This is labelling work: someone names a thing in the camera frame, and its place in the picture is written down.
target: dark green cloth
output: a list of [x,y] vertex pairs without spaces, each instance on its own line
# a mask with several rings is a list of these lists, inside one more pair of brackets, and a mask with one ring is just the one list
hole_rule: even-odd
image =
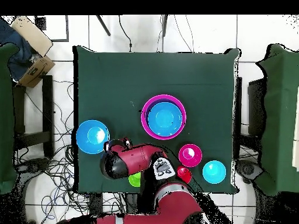
[[[190,170],[203,190],[236,192],[230,181],[237,49],[228,54],[95,53],[77,47],[77,52],[79,124],[99,120],[108,127],[111,139],[127,136],[133,145],[165,145],[176,156],[182,145],[196,144],[203,158]],[[140,120],[145,102],[160,94],[177,97],[187,114],[183,131],[167,141],[151,138]],[[99,168],[100,156],[79,150],[80,192],[139,192],[128,178],[104,178]],[[170,159],[178,165],[173,156]],[[219,160],[227,168],[227,176],[220,184],[209,184],[202,176],[203,166],[211,160]]]
[[299,193],[299,172],[292,166],[299,86],[299,53],[270,45],[258,63],[267,76],[264,99],[266,128],[262,136],[261,165],[266,170],[255,181],[269,196],[281,191]]
[[12,167],[15,117],[8,61],[18,51],[12,43],[0,46],[0,194],[9,193],[17,177]]

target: pink bowl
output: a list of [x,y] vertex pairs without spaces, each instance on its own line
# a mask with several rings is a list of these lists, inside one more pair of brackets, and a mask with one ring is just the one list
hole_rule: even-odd
[[186,144],[179,151],[179,160],[186,167],[197,166],[202,157],[200,148],[195,144]]
[[[180,126],[178,131],[171,136],[159,136],[159,135],[155,134],[149,128],[148,123],[147,123],[147,116],[148,116],[148,113],[150,112],[151,108],[160,102],[170,102],[172,104],[175,104],[179,108],[180,112],[182,113],[182,125]],[[184,126],[186,124],[186,119],[187,119],[186,111],[185,111],[183,104],[177,98],[175,98],[171,95],[168,95],[168,94],[160,94],[160,95],[154,96],[153,98],[150,98],[144,104],[144,107],[143,107],[142,113],[141,113],[141,123],[142,123],[144,130],[146,131],[146,133],[148,135],[150,135],[151,137],[158,139],[158,140],[169,140],[169,139],[172,139],[172,138],[176,137],[177,135],[179,135],[181,133],[181,131],[184,129]]]

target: cardboard box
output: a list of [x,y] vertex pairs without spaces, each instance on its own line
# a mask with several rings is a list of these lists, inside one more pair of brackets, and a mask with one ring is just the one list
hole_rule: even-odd
[[52,41],[26,16],[17,17],[12,23],[15,29],[25,40],[29,42],[31,47],[35,49],[42,58],[38,59],[23,75],[18,82],[25,87],[34,88],[55,65],[46,54],[52,47]]

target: bowl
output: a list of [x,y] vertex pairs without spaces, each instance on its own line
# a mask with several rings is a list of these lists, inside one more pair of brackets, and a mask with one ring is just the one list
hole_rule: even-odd
[[180,177],[185,183],[189,184],[192,179],[191,171],[183,166],[179,166],[178,170],[178,177]]
[[131,186],[134,187],[140,187],[140,177],[141,173],[132,174],[128,177],[128,182],[131,184]]
[[110,134],[107,127],[97,120],[84,121],[76,133],[79,149],[87,154],[101,153],[104,143],[109,139]]
[[202,157],[200,148],[195,144],[186,144],[179,151],[179,160],[186,167],[197,166]]
[[177,98],[160,94],[144,104],[141,123],[151,137],[169,140],[182,132],[186,124],[186,111]]
[[212,160],[203,167],[203,177],[210,184],[219,184],[226,177],[227,170],[223,163]]

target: robot label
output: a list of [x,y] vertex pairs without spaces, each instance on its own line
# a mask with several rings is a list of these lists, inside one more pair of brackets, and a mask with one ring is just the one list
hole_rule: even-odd
[[156,180],[168,179],[175,175],[175,171],[172,167],[171,161],[167,158],[159,158],[155,161],[153,167]]

